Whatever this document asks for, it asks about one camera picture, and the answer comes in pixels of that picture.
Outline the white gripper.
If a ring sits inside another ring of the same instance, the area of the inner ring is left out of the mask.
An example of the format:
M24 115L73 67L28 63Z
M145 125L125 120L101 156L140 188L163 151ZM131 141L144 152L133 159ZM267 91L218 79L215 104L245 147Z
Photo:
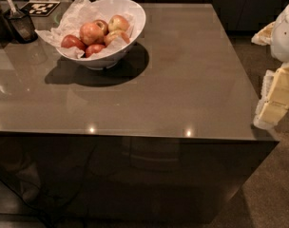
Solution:
M251 42L259 46L271 44L272 56L283 63L289 63L289 4L275 23L262 28L252 37ZM276 71L266 71L260 95L253 124L260 129L271 129L289 109L289 64L282 64Z

